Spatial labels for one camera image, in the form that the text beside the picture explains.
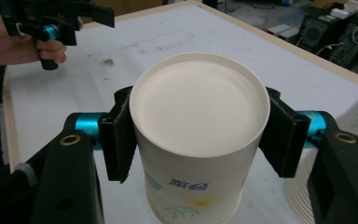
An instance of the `human hand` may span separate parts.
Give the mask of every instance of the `human hand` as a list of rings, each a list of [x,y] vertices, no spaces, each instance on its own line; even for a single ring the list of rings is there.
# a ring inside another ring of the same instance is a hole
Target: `human hand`
[[[66,46],[60,41],[37,40],[35,47],[30,35],[9,36],[0,17],[0,65],[31,63],[38,61],[39,57],[55,63],[64,63],[65,51]]]

